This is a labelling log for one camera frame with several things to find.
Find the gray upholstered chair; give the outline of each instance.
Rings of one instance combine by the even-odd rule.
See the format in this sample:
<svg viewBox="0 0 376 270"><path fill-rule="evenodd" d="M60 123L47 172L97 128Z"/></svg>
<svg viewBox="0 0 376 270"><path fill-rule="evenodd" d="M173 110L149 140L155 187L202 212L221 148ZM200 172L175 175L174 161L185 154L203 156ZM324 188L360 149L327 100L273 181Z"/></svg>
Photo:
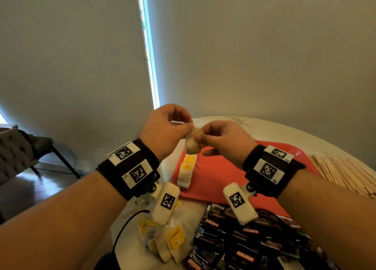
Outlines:
<svg viewBox="0 0 376 270"><path fill-rule="evenodd" d="M77 177L80 175L66 161L66 159L53 146L52 139L48 137L35 137L19 130L17 126L0 131L0 184L8 181L17 174L31 168L37 175L34 167L39 159L50 153L55 153L59 159Z"/></svg>

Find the plastic tray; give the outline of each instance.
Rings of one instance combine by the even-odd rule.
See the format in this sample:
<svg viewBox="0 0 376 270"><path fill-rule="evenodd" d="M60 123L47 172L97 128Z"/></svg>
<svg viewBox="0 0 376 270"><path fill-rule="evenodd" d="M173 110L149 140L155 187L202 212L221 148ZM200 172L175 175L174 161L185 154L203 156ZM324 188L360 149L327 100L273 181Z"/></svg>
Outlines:
<svg viewBox="0 0 376 270"><path fill-rule="evenodd" d="M308 171L320 176L308 156L301 149L286 143L259 140L257 142L265 146L273 145L276 148L293 154L296 160L306 165ZM171 182L175 185L184 156L185 150L183 150L171 178ZM236 168L223 156L205 157L200 153L197 155L190 187L187 190L181 190L180 195L185 198L228 205L222 193L223 188L232 182L237 182L240 187L243 186L248 182L244 175L244 171ZM277 215L289 216L274 198L258 194L256 197L252 196L249 201L255 209L264 208Z"/></svg>

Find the person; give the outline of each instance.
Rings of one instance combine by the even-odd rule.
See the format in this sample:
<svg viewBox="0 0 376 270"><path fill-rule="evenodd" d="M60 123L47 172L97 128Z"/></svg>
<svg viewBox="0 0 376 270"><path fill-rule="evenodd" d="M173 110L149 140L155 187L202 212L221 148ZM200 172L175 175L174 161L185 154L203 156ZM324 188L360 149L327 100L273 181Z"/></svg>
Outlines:
<svg viewBox="0 0 376 270"><path fill-rule="evenodd" d="M180 121L183 124L170 123ZM193 129L189 112L168 104L152 111L139 138L159 162ZM257 146L233 121L213 121L195 140L237 168ZM342 269L374 269L376 205L301 169L277 198ZM0 226L1 269L78 269L126 205L97 171Z"/></svg>

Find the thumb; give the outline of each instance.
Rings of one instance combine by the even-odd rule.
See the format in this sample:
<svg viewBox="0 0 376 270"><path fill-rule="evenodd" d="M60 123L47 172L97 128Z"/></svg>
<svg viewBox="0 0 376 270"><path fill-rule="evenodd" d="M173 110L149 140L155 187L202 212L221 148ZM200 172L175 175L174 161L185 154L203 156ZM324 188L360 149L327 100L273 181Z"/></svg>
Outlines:
<svg viewBox="0 0 376 270"><path fill-rule="evenodd" d="M193 131L193 128L193 123L185 123L174 127L176 135L179 137L179 139L185 138L187 134Z"/></svg>
<svg viewBox="0 0 376 270"><path fill-rule="evenodd" d="M195 140L200 144L211 146L213 148L218 148L220 143L220 137L205 134L201 135L200 138L196 137Z"/></svg>

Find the hand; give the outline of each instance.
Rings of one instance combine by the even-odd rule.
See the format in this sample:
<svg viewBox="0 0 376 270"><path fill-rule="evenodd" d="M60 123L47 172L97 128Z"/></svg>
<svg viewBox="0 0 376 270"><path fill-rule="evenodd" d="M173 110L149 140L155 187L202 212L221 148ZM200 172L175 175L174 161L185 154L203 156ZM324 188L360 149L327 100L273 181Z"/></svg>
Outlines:
<svg viewBox="0 0 376 270"><path fill-rule="evenodd" d="M202 153L204 156L223 155L239 169L257 142L234 121L212 121L201 128L203 135L197 135L198 144L211 146L213 149Z"/></svg>
<svg viewBox="0 0 376 270"><path fill-rule="evenodd" d="M166 104L150 113L139 138L157 156L159 162L162 162L193 127L191 114L186 109L175 104Z"/></svg>

